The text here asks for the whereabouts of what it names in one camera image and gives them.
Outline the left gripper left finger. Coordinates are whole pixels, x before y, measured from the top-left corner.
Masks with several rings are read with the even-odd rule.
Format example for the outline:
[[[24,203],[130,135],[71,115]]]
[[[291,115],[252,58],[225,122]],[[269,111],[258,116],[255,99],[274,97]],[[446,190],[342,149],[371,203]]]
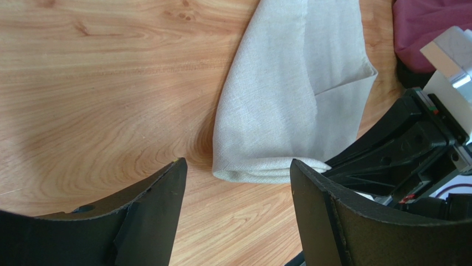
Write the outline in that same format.
[[[2,265],[168,265],[186,187],[184,158],[70,213],[1,212]]]

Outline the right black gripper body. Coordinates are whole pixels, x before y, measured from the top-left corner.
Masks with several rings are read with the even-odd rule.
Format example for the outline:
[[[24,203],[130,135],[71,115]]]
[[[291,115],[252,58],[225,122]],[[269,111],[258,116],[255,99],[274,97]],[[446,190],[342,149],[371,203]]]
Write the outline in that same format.
[[[413,153],[402,155],[407,164],[400,169],[401,183],[394,192],[395,206],[416,203],[424,198],[445,199],[471,182],[455,182],[456,176],[471,175],[470,134],[436,93],[408,89],[421,111],[406,131]]]

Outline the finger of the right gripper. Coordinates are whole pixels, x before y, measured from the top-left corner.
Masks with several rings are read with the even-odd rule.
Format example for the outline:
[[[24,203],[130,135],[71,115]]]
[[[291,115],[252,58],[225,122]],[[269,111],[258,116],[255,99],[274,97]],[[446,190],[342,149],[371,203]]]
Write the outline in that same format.
[[[376,124],[342,152],[359,155],[385,147],[448,150],[448,127],[444,122],[447,116],[446,108],[434,94],[404,94]]]
[[[394,203],[429,196],[450,174],[443,147],[379,148],[359,155],[342,152],[329,161],[330,180],[356,192],[391,197]]]

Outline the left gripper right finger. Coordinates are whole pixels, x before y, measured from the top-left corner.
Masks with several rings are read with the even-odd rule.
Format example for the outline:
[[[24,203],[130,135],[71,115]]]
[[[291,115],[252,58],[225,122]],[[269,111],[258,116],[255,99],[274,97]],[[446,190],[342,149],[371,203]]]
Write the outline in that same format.
[[[383,206],[300,160],[290,167],[307,265],[470,265],[471,221],[444,221]]]

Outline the beige linen napkin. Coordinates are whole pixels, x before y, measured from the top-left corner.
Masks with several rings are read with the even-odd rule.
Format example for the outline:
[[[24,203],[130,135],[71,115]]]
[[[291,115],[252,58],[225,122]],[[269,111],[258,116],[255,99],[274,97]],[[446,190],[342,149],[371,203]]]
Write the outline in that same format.
[[[288,183],[295,158],[329,170],[355,141],[377,74],[358,1],[260,1],[220,95],[213,176]]]

